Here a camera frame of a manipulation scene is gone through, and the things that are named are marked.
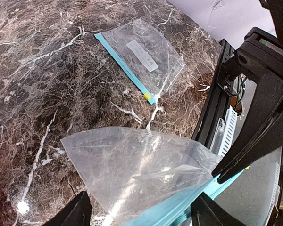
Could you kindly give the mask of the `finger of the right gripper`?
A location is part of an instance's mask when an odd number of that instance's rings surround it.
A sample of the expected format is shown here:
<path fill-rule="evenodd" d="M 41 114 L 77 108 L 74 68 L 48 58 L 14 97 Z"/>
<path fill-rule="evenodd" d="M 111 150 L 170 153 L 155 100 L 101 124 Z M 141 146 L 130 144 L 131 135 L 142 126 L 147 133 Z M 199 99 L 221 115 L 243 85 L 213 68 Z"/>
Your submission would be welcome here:
<path fill-rule="evenodd" d="M 283 80 L 265 69 L 236 141 L 212 171 L 222 184 L 283 146 Z"/>

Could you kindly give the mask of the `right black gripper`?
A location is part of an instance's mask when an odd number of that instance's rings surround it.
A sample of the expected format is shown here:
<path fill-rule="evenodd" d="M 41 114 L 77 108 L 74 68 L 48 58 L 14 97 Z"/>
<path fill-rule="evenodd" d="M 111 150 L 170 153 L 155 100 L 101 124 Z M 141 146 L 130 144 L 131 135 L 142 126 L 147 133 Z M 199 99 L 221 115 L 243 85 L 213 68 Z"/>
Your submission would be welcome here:
<path fill-rule="evenodd" d="M 260 3 L 269 10 L 277 36 L 252 28 L 235 52 L 236 62 L 257 84 L 263 79 L 264 70 L 283 81 L 283 0 L 261 0 Z"/>

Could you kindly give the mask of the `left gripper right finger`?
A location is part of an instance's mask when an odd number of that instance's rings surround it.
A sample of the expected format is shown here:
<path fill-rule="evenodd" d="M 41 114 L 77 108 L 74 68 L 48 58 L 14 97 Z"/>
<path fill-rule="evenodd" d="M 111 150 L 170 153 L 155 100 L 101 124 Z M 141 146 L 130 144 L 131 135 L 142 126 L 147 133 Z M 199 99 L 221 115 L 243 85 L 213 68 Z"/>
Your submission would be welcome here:
<path fill-rule="evenodd" d="M 190 205 L 193 226 L 246 226 L 202 192 Z"/>

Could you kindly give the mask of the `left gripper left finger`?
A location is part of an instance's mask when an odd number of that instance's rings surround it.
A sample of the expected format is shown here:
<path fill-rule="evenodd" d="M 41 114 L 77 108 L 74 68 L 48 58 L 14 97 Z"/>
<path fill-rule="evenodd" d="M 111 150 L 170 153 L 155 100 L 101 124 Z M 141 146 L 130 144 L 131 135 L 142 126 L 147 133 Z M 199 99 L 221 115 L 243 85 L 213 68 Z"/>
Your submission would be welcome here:
<path fill-rule="evenodd" d="M 81 191 L 45 226 L 89 226 L 92 206 L 86 191 Z"/>

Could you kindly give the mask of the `zip bag with blue zipper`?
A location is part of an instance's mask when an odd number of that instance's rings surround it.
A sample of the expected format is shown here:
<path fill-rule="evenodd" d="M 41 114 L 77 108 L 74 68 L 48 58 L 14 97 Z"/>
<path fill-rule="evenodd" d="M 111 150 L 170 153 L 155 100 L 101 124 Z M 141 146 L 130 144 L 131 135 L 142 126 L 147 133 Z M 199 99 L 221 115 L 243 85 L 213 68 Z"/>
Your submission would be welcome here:
<path fill-rule="evenodd" d="M 177 135 L 104 127 L 61 142 L 88 191 L 120 226 L 180 225 L 201 193 L 214 199 L 234 182 L 211 175 L 220 155 Z"/>

